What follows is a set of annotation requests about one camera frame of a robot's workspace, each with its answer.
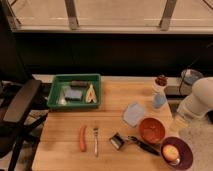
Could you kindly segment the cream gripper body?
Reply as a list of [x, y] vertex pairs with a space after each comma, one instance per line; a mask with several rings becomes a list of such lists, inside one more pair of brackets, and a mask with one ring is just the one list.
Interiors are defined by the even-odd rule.
[[179, 114], [177, 114], [171, 122], [169, 129], [172, 132], [179, 132], [188, 126], [188, 122]]

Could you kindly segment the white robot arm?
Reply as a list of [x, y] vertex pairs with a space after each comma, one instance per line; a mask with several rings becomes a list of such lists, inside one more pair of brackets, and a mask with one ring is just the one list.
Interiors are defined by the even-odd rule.
[[178, 108], [170, 130], [179, 132], [193, 121], [201, 120], [209, 111], [213, 110], [213, 77], [197, 80], [191, 93], [184, 98]]

